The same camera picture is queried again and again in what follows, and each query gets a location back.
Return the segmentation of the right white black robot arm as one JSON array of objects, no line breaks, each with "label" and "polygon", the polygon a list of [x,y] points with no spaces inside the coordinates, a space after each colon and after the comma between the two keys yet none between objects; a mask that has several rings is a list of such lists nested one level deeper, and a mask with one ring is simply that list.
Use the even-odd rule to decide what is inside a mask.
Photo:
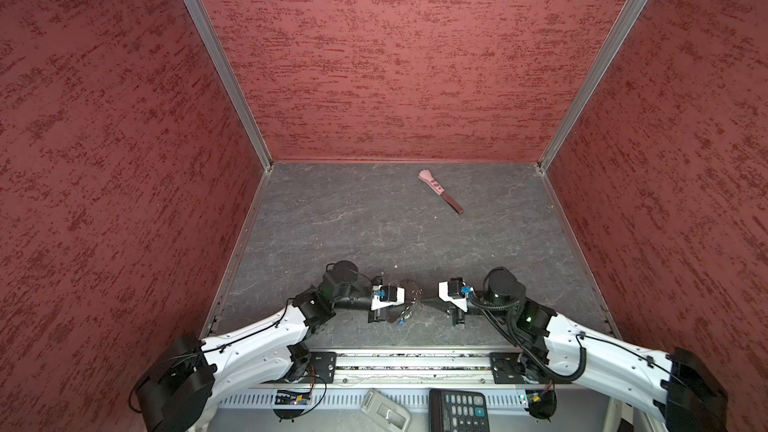
[{"label": "right white black robot arm", "polygon": [[599,333],[527,296],[506,268],[474,288],[459,277],[438,285],[424,304],[455,323],[483,317],[521,356],[517,370],[538,383],[576,384],[626,403],[669,431],[724,431],[728,394],[694,352],[668,353]]}]

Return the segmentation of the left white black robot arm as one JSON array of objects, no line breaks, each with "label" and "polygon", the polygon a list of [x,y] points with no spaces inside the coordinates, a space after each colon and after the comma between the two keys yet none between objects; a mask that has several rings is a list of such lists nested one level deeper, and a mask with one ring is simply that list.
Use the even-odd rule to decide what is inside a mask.
[{"label": "left white black robot arm", "polygon": [[350,261],[331,263],[318,285],[261,321],[219,336],[175,338],[133,385],[129,409],[149,431],[203,431],[222,400],[253,385],[326,382],[332,374],[306,340],[339,309],[362,310],[379,322],[388,309],[404,307],[406,298],[403,287],[369,278]]}]

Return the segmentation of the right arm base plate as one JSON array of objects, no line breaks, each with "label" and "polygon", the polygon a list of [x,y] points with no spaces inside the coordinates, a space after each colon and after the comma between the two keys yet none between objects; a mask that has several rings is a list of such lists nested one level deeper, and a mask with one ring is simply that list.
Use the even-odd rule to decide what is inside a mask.
[{"label": "right arm base plate", "polygon": [[560,380],[547,375],[526,354],[521,352],[491,352],[489,354],[490,370],[494,383],[515,385],[547,385],[571,384],[571,381]]}]

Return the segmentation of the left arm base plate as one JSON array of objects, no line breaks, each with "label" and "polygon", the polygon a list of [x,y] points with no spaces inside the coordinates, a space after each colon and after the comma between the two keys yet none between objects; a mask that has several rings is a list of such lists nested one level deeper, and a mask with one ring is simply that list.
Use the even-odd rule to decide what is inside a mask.
[{"label": "left arm base plate", "polygon": [[311,384],[318,380],[332,383],[334,380],[336,352],[309,351],[300,356],[280,379],[284,383]]}]

